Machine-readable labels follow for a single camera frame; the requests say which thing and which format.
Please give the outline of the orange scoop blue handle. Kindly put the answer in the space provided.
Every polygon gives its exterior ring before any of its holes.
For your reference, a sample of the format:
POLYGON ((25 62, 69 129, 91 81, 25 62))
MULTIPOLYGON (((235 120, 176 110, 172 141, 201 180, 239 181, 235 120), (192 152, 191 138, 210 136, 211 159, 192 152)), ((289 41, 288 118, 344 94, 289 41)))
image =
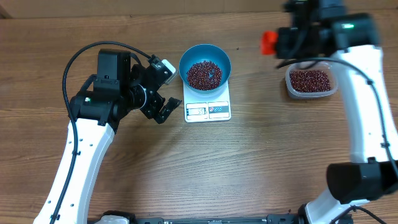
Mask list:
POLYGON ((261 39, 261 53, 263 55, 274 55, 276 54, 276 43, 278 39, 278 33, 274 31, 265 31, 261 39))

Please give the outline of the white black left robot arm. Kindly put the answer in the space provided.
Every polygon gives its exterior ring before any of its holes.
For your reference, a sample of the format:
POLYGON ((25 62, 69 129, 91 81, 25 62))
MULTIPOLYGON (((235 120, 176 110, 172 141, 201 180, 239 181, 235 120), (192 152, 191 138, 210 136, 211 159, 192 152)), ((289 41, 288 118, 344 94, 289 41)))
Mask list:
POLYGON ((125 50, 101 49, 96 74, 69 103, 67 142, 47 201, 35 223, 86 223, 98 171, 122 120, 140 110, 162 124, 181 101, 158 94, 177 74, 166 59, 152 55, 148 67, 131 64, 125 50))

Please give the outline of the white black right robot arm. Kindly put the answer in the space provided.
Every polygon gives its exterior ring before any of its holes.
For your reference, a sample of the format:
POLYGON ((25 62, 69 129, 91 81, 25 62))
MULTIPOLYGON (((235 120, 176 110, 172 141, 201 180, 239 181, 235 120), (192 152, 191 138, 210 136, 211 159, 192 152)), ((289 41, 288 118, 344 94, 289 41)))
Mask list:
POLYGON ((326 190, 302 205, 305 223, 351 223, 349 213, 397 191, 397 129, 382 71, 383 52, 369 14, 342 1, 288 1, 292 25, 272 44, 282 66, 330 62, 349 126, 349 162, 330 164, 326 190))

